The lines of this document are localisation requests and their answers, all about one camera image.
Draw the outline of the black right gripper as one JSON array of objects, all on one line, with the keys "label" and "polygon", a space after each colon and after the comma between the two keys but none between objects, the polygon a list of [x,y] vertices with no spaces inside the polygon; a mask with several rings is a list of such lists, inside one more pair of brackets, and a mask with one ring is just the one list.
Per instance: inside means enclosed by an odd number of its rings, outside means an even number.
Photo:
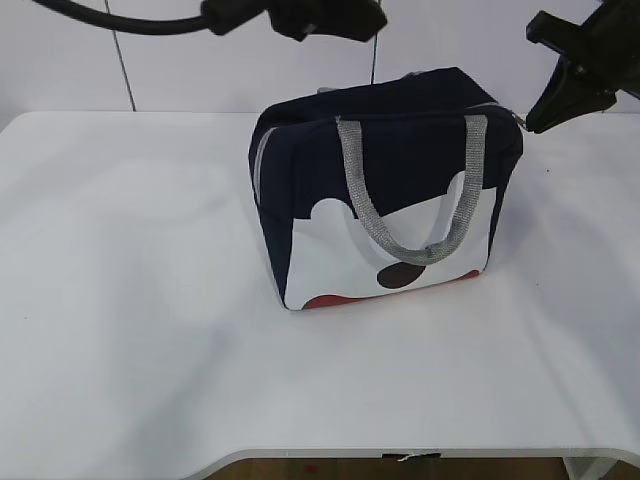
[{"label": "black right gripper", "polygon": [[603,1],[580,25],[542,10],[526,38],[561,57],[541,97],[526,116],[529,132],[611,108],[616,91],[639,97],[639,3]]}]

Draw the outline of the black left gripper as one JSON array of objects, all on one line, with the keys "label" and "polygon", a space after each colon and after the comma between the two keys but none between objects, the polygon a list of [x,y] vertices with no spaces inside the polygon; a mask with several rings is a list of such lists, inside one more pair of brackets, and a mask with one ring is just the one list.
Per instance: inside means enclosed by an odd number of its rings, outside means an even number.
[{"label": "black left gripper", "polygon": [[387,25],[387,17],[375,1],[203,1],[200,12],[218,36],[266,12],[275,32],[298,42],[310,35],[367,42]]}]

